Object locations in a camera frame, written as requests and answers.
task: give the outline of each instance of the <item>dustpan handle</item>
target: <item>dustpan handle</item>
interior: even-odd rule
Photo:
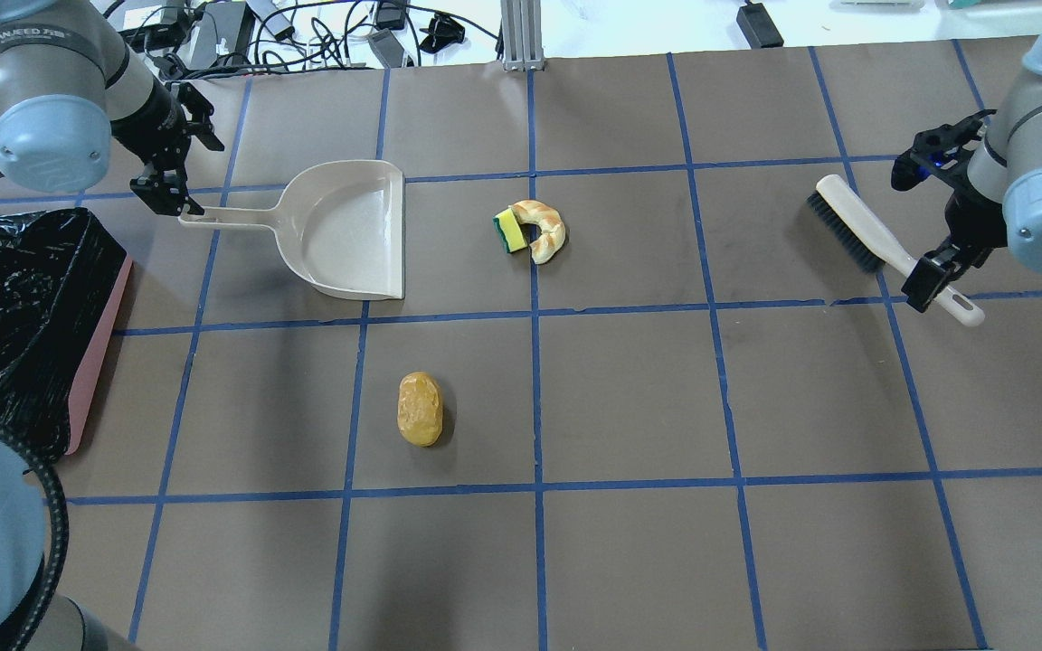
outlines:
[[[269,209],[221,209],[203,206],[203,215],[180,215],[181,226],[191,228],[223,228],[226,230],[262,230],[274,225]]]

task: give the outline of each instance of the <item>black bristles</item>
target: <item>black bristles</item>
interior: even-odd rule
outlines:
[[[847,226],[847,223],[843,222],[843,218],[840,218],[839,214],[833,209],[830,203],[822,198],[822,195],[815,193],[807,197],[807,205],[810,205],[811,209],[814,209],[814,214],[822,220],[822,223],[825,223],[826,227],[830,228],[835,237],[843,244],[847,255],[850,255],[854,259],[854,262],[860,266],[862,271],[865,273],[877,273],[884,268],[884,260],[866,247],[863,241],[854,234],[854,231]]]

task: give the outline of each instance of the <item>white brush handle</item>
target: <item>white brush handle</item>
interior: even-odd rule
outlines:
[[[915,268],[914,257],[902,248],[902,244],[898,244],[895,234],[880,222],[842,177],[837,174],[824,176],[815,189],[873,254],[892,265],[903,277],[911,275],[911,271]],[[969,328],[984,323],[984,310],[950,284],[939,292],[934,302]]]

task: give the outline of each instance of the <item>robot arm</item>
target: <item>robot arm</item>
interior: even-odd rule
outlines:
[[[1021,264],[1042,273],[1042,34],[984,129],[993,112],[923,131],[895,161],[896,190],[911,190],[927,176],[954,190],[944,210],[950,236],[919,259],[902,285],[919,311],[944,285],[987,262],[996,248],[1010,247]],[[979,148],[967,148],[981,137]]]
[[[201,215],[184,160],[192,135],[223,149],[212,112],[194,86],[158,82],[86,0],[0,0],[0,176],[45,193],[90,189],[115,136],[144,161],[131,181],[142,201]]]

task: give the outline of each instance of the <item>potato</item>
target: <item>potato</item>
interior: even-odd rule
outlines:
[[[445,400],[437,380],[423,371],[405,375],[396,401],[396,426],[404,441],[428,448],[442,435],[443,424]]]

